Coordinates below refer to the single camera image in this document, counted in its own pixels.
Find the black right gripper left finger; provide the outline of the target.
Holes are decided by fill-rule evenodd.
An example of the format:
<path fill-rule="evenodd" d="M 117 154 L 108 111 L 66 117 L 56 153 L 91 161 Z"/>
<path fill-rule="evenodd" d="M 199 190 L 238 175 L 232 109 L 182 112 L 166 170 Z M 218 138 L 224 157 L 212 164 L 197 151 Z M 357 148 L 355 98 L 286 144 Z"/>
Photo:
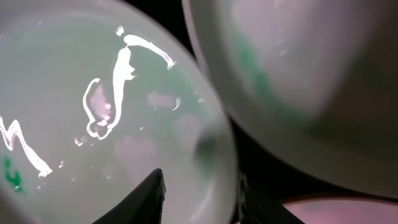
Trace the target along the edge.
<path fill-rule="evenodd" d="M 154 169 L 131 193 L 93 224 L 161 224 L 165 182 Z"/>

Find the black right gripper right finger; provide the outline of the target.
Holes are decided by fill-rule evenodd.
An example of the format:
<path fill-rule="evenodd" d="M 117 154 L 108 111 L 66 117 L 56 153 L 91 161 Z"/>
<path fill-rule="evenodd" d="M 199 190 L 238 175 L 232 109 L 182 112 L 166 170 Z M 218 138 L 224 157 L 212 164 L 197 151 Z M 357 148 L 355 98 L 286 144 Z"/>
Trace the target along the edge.
<path fill-rule="evenodd" d="M 238 212 L 240 224 L 304 224 L 290 213 L 264 182 L 239 175 Z"/>

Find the white plate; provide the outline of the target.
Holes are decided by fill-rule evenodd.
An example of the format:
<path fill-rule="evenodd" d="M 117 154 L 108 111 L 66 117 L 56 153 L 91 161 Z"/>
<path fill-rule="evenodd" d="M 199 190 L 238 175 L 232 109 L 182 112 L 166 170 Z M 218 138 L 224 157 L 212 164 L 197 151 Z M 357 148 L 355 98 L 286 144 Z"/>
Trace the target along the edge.
<path fill-rule="evenodd" d="M 318 198 L 285 203 L 306 224 L 397 224 L 397 204 L 361 198 Z"/>

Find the mint plate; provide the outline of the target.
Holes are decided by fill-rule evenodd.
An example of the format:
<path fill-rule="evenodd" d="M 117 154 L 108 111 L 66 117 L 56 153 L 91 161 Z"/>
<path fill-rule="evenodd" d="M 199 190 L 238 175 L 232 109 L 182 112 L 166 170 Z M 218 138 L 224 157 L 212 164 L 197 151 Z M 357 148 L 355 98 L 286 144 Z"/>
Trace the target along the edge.
<path fill-rule="evenodd" d="M 93 223 L 157 168 L 161 223 L 231 221 L 231 127 L 177 39 L 121 1 L 2 1 L 1 222 Z"/>
<path fill-rule="evenodd" d="M 397 0 L 185 0 L 231 117 L 296 169 L 397 197 Z"/>

